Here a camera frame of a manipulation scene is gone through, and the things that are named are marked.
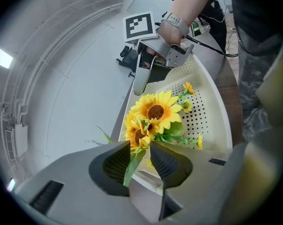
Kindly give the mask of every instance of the watch strap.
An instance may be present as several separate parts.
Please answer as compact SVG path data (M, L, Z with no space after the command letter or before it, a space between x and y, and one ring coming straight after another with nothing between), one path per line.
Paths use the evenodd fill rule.
M183 36L186 37L186 35L189 33L189 27L187 26L187 24L183 21L182 18L177 17L176 15L174 15L171 12L168 12L164 18L162 19L162 21L166 21L170 24L172 24L173 26L177 27L180 32L183 34Z

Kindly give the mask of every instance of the white basket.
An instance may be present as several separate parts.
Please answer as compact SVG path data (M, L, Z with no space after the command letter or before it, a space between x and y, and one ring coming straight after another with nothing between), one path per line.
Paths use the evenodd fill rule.
M179 93L182 94L184 91L182 85L186 82L191 83L197 96L186 97L193 103L191 112L188 114L185 114L183 111L179 112L185 130L184 137L195 140L198 134L202 134L204 137L204 150L224 152L231 150L232 138L230 124L222 98L209 73L193 53L189 55L184 65L172 69L164 81L147 84L143 95L160 92L162 90L165 92L172 90L173 96ZM140 96L136 96L133 90L131 90L125 115L128 114L130 108L135 105L135 102L138 101L139 98ZM123 123L119 141L125 139L122 134L125 130L126 126ZM147 167L146 161L149 157L150 153L148 149L133 178L150 190L155 190L155 188L152 188L153 184L151 181L145 181L147 179L144 176L140 176L138 173L138 171L145 171L159 178L155 169Z

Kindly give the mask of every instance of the artificial sunflower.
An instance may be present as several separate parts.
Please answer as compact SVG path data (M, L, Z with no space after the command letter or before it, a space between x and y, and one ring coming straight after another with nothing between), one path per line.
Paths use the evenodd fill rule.
M198 149L202 150L203 149L203 136L200 134L198 136L197 140L198 140L198 142L197 142Z
M159 131L159 121L157 118L147 119L145 120L146 126L144 127L144 131L146 131L147 136L152 140L154 140L155 135Z
M195 96L196 96L196 94L195 94L195 92L194 92L194 89L193 89L192 85L190 84L190 82L185 83L185 84L183 85L183 87L188 90L188 93L189 93L190 95L195 95Z
M150 146L150 139L147 135L144 135L143 127L138 121L131 120L132 130L126 132L125 137L127 141L130 141L130 147L134 148L148 148Z
M142 96L132 109L136 111L135 115L138 119L157 119L159 121L157 132L162 134L164 128L170 129L171 122L182 122L178 114L182 106L175 104L177 100L177 96L171 96L171 90L166 93L161 91L159 94Z
M191 111L192 108L193 108L193 104L192 104L191 101L189 101L189 100L184 100L184 102L183 102L181 105L182 105L183 111L184 111L185 113L188 113L188 112Z

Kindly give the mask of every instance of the small yellow flower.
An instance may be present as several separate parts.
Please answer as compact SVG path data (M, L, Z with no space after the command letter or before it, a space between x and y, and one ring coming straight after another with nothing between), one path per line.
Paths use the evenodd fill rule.
M198 142L197 142L198 149L202 150L203 149L203 136L201 134L199 134L197 140L198 140Z
M191 103L191 101L189 100L184 100L183 104L182 104L182 107L183 107L183 111L185 113L188 113L189 111L192 110L193 108L193 104Z
M152 164L152 162L151 162L151 159L150 159L150 158L146 161L146 164L148 164L148 165L147 165L147 167L155 168L155 167L153 166L153 164Z
M195 95L196 96L196 94L194 92L194 89L193 89L192 85L189 82L185 83L183 85L183 87L188 90L190 95Z

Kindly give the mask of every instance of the dark slot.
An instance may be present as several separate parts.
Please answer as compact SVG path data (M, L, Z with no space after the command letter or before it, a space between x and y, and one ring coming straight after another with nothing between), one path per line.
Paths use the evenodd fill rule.
M50 181L46 186L38 193L38 195L30 203L34 209L42 214L46 214L51 205L53 204L55 198L58 196L59 192L63 187L62 183Z
M225 160L221 160L221 159L218 159L218 158L215 158L215 157L210 159L209 162L214 163L214 164L218 164L220 166L224 166L226 164Z

